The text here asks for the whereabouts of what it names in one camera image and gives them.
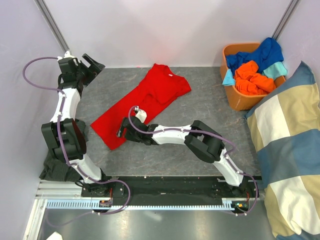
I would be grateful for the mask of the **red t shirt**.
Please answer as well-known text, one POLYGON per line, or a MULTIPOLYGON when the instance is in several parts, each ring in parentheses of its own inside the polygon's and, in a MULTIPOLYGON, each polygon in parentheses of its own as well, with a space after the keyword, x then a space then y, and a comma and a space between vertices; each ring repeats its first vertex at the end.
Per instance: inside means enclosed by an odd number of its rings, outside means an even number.
POLYGON ((139 85, 95 120, 91 127, 110 150, 115 150, 126 141, 117 137, 117 132, 131 107, 139 106, 144 110, 147 114, 145 123, 148 124, 191 90, 184 77, 175 75, 167 65, 155 63, 139 85))

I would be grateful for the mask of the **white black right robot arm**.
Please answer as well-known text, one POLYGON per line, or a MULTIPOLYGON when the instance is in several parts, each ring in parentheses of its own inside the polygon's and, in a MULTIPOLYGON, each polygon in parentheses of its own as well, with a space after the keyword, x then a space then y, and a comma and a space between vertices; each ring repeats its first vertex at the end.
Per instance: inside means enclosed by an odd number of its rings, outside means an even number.
POLYGON ((119 138, 150 145, 185 145, 201 161, 213 164, 229 184, 229 191, 235 197, 247 191, 244 172, 232 161, 220 134, 195 120, 191 125, 168 127, 158 124, 144 124, 138 117, 125 117, 117 132, 119 138))

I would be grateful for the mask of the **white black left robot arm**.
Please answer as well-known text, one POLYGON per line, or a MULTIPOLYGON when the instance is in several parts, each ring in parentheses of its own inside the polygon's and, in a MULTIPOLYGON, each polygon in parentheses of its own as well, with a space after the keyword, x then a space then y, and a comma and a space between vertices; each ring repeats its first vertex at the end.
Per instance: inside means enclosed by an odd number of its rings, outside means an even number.
POLYGON ((58 57, 58 103, 50 122, 41 126, 41 132, 49 153, 53 158, 73 168, 86 184, 93 184, 92 191, 99 197, 110 191, 108 182, 102 180, 102 170, 97 167, 87 153, 86 139, 76 119, 78 104, 85 86, 105 68, 87 54, 82 56, 86 66, 77 57, 66 51, 58 57))

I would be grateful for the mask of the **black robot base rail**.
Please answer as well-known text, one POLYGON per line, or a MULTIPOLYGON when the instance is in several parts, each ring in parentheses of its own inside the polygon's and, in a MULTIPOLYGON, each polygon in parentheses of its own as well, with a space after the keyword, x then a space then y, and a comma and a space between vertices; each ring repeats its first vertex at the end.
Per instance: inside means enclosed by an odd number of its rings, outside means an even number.
POLYGON ((130 188, 131 197, 138 195, 189 194, 205 195, 217 198, 254 198, 257 187, 253 180, 245 176, 239 187, 227 184, 222 176, 121 176, 120 182, 107 184, 84 183, 78 180, 76 185, 82 188, 83 197, 126 198, 130 188))

